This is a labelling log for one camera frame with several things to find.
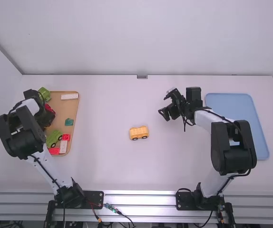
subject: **yellow toy car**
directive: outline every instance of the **yellow toy car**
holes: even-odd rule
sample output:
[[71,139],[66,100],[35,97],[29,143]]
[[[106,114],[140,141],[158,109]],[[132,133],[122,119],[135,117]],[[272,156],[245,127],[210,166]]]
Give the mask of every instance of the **yellow toy car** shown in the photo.
[[146,139],[149,136],[149,130],[146,126],[132,127],[129,130],[129,135],[131,140]]

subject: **white lego brick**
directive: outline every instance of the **white lego brick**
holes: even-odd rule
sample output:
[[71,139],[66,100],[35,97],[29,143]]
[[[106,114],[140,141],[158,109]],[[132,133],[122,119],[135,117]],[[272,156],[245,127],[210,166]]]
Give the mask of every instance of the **white lego brick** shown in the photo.
[[68,144],[68,141],[60,141],[60,150],[59,150],[59,154],[62,154],[62,153],[66,153],[67,152],[67,144]]
[[61,99],[61,100],[73,100],[73,99],[78,99],[78,94],[62,94],[60,99]]

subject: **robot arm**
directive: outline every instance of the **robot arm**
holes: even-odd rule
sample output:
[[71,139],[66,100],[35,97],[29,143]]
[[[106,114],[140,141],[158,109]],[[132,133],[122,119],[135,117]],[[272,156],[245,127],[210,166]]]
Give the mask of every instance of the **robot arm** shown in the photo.
[[0,139],[8,154],[31,163],[48,181],[55,200],[66,207],[76,207],[84,192],[70,177],[61,175],[46,146],[43,128],[55,116],[46,110],[35,90],[24,92],[25,100],[18,102],[8,114],[0,116]]
[[[166,121],[182,116],[184,124],[198,125],[211,134],[211,161],[217,172],[212,170],[206,180],[198,184],[197,191],[202,198],[217,196],[233,178],[248,175],[256,166],[253,137],[246,120],[226,119],[211,108],[203,107],[199,87],[186,88],[186,98],[172,88],[164,100],[168,98],[172,103],[158,111]],[[230,145],[230,140],[238,145]]]

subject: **green toy car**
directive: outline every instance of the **green toy car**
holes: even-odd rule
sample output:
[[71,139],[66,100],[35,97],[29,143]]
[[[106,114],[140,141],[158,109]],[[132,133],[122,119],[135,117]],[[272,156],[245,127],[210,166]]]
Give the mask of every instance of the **green toy car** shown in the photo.
[[59,130],[54,130],[52,134],[46,137],[46,144],[48,148],[54,148],[57,141],[62,140],[62,133]]
[[51,100],[51,93],[49,90],[47,90],[45,87],[42,87],[38,90],[38,92],[40,92],[40,99],[42,100],[42,97],[43,99],[45,99],[46,102],[48,102],[49,100]]

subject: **white table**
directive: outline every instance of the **white table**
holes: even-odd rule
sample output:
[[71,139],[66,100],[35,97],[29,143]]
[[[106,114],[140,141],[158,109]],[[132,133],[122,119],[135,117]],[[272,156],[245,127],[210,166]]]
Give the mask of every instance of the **white table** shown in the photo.
[[[174,191],[182,187],[194,189],[205,178],[212,165],[210,135],[204,129],[187,126],[186,132],[183,132],[181,118],[166,122],[158,114],[158,109],[170,103],[163,100],[166,90],[175,86],[185,94],[186,87],[199,86],[203,100],[207,93],[250,94],[270,158],[258,161],[248,177],[235,179],[225,194],[231,197],[228,201],[236,202],[233,203],[234,215],[238,217],[238,221],[247,222],[250,217],[252,221],[260,219],[261,223],[273,223],[273,208],[240,208],[273,206],[270,199],[273,196],[271,76],[148,76],[148,79],[137,79],[136,76],[24,76],[13,103],[23,98],[23,91],[41,86],[51,91],[76,90],[80,93],[71,150],[68,155],[55,158],[61,171],[72,176],[85,190],[105,190],[110,193],[105,202],[120,205],[147,205],[151,202],[149,204],[154,206],[152,208],[123,209],[124,213],[135,216],[137,221],[172,221],[175,216],[178,216],[177,221],[205,221],[208,214],[203,211],[178,212],[173,207]],[[129,128],[141,125],[148,126],[149,138],[129,140]],[[47,203],[47,198],[52,198],[52,191],[42,176],[26,162],[11,158],[1,142],[0,192],[6,193],[3,198],[0,195],[0,200],[8,203],[14,203],[15,200],[21,203]],[[19,194],[15,193],[16,197],[9,199],[9,192]],[[26,192],[21,200],[20,192]],[[131,197],[136,194],[145,194],[146,198],[133,200]],[[153,195],[159,197],[159,200],[155,200],[158,198],[153,198]],[[46,205],[32,205],[30,211],[19,208],[19,205],[15,206],[16,211],[12,213],[18,214],[20,220],[20,215],[25,215],[24,219],[44,219]],[[8,207],[3,205],[0,209],[0,218],[7,217],[10,205]],[[100,212],[106,213],[105,219],[114,220],[115,215],[104,210]],[[56,218],[61,219],[62,211],[57,213],[59,217]],[[78,216],[84,213],[89,216]],[[91,211],[87,210],[72,210],[71,216],[80,220],[95,220]]]

